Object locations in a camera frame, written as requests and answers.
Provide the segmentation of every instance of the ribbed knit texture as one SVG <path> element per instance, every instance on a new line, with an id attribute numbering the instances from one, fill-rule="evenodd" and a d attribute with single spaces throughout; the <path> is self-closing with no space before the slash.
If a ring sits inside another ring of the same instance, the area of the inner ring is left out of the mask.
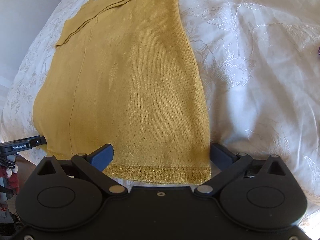
<path id="1" fill-rule="evenodd" d="M 209 119 L 178 0 L 90 0 L 56 46 L 33 109 L 49 153 L 68 159 L 111 143 L 109 176 L 209 179 Z"/>

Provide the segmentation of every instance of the wall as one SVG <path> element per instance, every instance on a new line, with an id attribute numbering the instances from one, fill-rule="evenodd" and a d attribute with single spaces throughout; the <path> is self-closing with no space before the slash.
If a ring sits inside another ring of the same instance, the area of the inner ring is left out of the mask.
<path id="1" fill-rule="evenodd" d="M 0 0 L 0 113 L 23 57 L 61 0 Z"/>

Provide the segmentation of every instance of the yellow knit garment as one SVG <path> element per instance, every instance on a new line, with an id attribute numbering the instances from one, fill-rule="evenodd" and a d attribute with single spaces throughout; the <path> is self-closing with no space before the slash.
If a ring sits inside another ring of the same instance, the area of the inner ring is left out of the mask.
<path id="1" fill-rule="evenodd" d="M 56 46 L 33 108 L 50 154 L 111 143 L 111 177 L 209 179 L 208 113 L 178 0 L 90 0 Z"/>

